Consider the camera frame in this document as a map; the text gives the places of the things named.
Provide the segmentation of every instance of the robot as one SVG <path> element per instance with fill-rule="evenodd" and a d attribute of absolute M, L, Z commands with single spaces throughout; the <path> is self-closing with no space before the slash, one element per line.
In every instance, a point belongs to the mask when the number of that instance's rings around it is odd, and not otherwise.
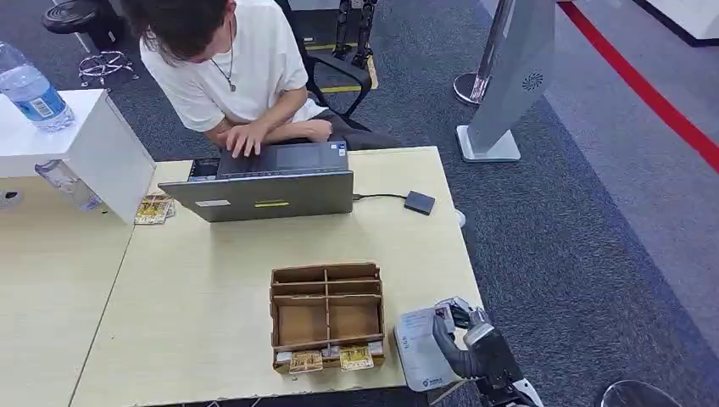
<path fill-rule="evenodd" d="M 475 379 L 482 407 L 543 407 L 534 386 L 522 375 L 502 333 L 492 326 L 481 309 L 464 301 L 450 301 L 454 326 L 467 329 L 463 341 L 468 350 L 454 343 L 444 319 L 434 315 L 432 335 L 455 374 Z"/>
<path fill-rule="evenodd" d="M 372 55 L 370 48 L 370 33 L 372 31 L 372 20 L 375 16 L 377 0 L 363 0 L 362 19 L 359 21 L 359 38 L 357 40 L 357 53 L 352 58 L 352 65 L 364 69 L 367 66 L 367 59 Z M 332 56 L 344 60 L 352 47 L 347 45 L 347 18 L 352 8 L 352 0 L 340 0 L 339 12 L 337 13 L 337 40 Z"/>

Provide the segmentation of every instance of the white t-shirt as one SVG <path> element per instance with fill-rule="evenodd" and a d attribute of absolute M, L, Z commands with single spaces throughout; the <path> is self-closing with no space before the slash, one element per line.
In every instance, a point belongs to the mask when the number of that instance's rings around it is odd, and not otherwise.
<path fill-rule="evenodd" d="M 283 91 L 307 83 L 292 29 L 273 0 L 237 0 L 235 15 L 234 92 L 212 61 L 171 66 L 140 44 L 143 63 L 188 129 L 210 130 L 225 116 L 237 123 L 255 121 L 277 103 Z M 231 53 L 217 54 L 213 60 L 229 74 Z M 309 120 L 324 110 L 308 99 L 292 122 Z"/>

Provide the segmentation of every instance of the dark hair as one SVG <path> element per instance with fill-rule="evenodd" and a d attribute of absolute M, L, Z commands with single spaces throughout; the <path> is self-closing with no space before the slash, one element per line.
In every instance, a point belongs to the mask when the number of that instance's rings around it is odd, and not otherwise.
<path fill-rule="evenodd" d="M 228 0 L 122 0 L 132 32 L 171 63 L 202 53 L 222 26 Z"/>

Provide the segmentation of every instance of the light wooden desk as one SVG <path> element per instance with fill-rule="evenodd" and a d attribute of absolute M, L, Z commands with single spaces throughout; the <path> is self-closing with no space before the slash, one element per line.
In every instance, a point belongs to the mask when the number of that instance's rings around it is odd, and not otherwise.
<path fill-rule="evenodd" d="M 386 332 L 399 315 L 459 295 L 480 304 L 435 148 L 350 155 L 358 193 L 410 189 L 437 199 L 431 216 L 396 198 L 351 215 L 209 224 L 187 209 L 138 226 L 72 407 L 126 407 L 404 386 L 393 334 L 385 365 L 280 375 L 272 370 L 270 271 L 371 260 L 382 268 Z M 161 163 L 157 181 L 187 178 Z"/>
<path fill-rule="evenodd" d="M 0 210 L 0 398 L 66 406 L 132 234 L 115 215 L 80 212 L 42 178 Z"/>

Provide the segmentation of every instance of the gray stand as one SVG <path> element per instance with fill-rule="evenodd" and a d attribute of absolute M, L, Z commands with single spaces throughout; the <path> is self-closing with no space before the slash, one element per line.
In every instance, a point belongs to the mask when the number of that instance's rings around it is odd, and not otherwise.
<path fill-rule="evenodd" d="M 454 81 L 459 100 L 480 105 L 469 125 L 457 127 L 464 161 L 517 161 L 521 157 L 510 127 L 551 82 L 555 3 L 556 0 L 499 0 L 474 82 L 468 79 L 471 74 Z M 508 22 L 509 32 L 503 40 Z M 499 45 L 502 52 L 498 57 Z"/>

